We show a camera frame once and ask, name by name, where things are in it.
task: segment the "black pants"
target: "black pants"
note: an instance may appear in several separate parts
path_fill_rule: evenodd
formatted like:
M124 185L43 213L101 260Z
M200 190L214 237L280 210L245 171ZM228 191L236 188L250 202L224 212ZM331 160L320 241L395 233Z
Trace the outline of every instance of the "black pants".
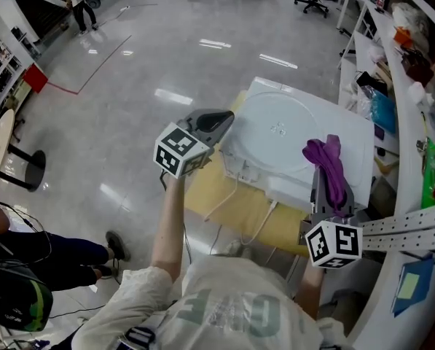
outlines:
M103 265L109 260L107 250L98 244L79 238L64 238L48 233L52 252L41 262L29 265L34 274L51 291L86 287L95 284L97 278L91 265ZM6 232L0 242L24 263L45 257L49 243L44 233ZM0 259L10 258L0 247Z
M89 5L86 4L85 1L81 1L77 5L73 7L73 15L74 19L77 20L79 30L86 31L86 25L85 25L85 17L83 15L83 10L86 11L86 13L89 15L89 18L91 19L91 23L95 25L95 15L94 11L91 9Z

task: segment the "glossy floor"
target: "glossy floor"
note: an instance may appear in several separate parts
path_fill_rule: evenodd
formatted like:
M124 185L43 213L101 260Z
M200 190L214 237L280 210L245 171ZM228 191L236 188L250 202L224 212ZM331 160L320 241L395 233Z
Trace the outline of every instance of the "glossy floor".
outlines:
M324 19L293 0L116 0L99 15L99 31L74 37L73 24L44 70L74 93L47 85L26 104L18 132L21 149L45 151L44 184L29 193L0 181L0 200L62 236L103 243L115 229L132 253L123 268L147 266L163 197L156 137L193 109L228 107L255 76L337 102L338 53L348 38L330 7ZM24 167L9 157L5 170L21 177ZM189 213L186 223L193 257L209 253L218 227ZM214 249L234 237L223 227ZM263 263L271 248L259 251ZM292 259L278 252L273 265L286 272ZM96 293L58 293L52 312L100 306L116 288L108 280ZM93 312L56 319L54 332L67 335L77 316Z

